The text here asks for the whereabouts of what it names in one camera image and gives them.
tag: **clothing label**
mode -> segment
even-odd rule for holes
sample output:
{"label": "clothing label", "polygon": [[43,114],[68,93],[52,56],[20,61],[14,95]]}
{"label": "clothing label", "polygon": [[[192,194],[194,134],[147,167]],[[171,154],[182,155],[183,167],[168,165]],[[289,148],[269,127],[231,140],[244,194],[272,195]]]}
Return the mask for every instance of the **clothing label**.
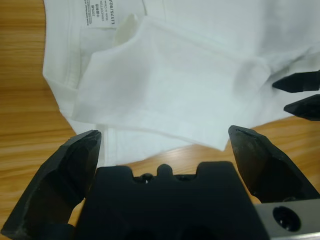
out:
{"label": "clothing label", "polygon": [[117,0],[83,0],[85,25],[89,28],[118,26]]}

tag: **white fabric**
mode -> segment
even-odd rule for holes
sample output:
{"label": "white fabric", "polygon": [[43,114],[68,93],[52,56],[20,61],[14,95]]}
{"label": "white fabric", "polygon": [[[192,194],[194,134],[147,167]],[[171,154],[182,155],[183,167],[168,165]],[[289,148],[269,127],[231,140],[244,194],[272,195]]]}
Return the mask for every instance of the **white fabric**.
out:
{"label": "white fabric", "polygon": [[[319,69],[317,0],[113,0],[118,29],[87,26],[84,1],[44,3],[43,75],[76,133],[102,132],[99,166],[223,149],[228,125],[287,117],[286,104],[316,94],[271,84]],[[163,23],[141,24],[146,13]]]}
{"label": "white fabric", "polygon": [[259,58],[146,16],[128,42],[92,55],[72,119],[223,150],[228,128],[269,76]]}

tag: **wooden table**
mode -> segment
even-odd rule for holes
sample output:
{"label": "wooden table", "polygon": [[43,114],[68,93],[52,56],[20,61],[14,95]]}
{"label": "wooden table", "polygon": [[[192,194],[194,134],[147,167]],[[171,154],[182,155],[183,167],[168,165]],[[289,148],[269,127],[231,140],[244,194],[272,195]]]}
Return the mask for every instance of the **wooden table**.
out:
{"label": "wooden table", "polygon": [[[43,0],[0,1],[0,227],[41,163],[75,134],[42,76],[45,30]],[[290,117],[256,130],[287,153],[320,191],[320,122]],[[175,174],[191,174],[203,161],[234,162],[230,144],[224,152],[185,147],[130,167],[137,176],[155,174],[163,163]]]}

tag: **wood grain surface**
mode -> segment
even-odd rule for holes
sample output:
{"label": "wood grain surface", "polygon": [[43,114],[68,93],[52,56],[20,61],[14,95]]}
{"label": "wood grain surface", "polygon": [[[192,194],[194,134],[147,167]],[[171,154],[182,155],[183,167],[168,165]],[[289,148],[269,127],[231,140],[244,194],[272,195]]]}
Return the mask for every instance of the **wood grain surface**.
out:
{"label": "wood grain surface", "polygon": [[[0,227],[39,166],[75,134],[42,76],[45,26],[42,0],[0,1]],[[256,130],[286,152],[320,191],[320,122],[290,117]],[[194,145],[129,166],[136,176],[155,174],[163,163],[175,174],[192,174],[203,161],[234,162],[230,143],[224,152]]]}

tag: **screw hole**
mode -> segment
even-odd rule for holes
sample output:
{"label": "screw hole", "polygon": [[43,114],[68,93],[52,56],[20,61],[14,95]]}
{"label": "screw hole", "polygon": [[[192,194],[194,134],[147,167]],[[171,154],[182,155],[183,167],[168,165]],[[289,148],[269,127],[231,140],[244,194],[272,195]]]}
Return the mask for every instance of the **screw hole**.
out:
{"label": "screw hole", "polygon": [[279,206],[273,209],[275,221],[289,232],[296,232],[301,227],[301,221],[298,215],[290,208]]}

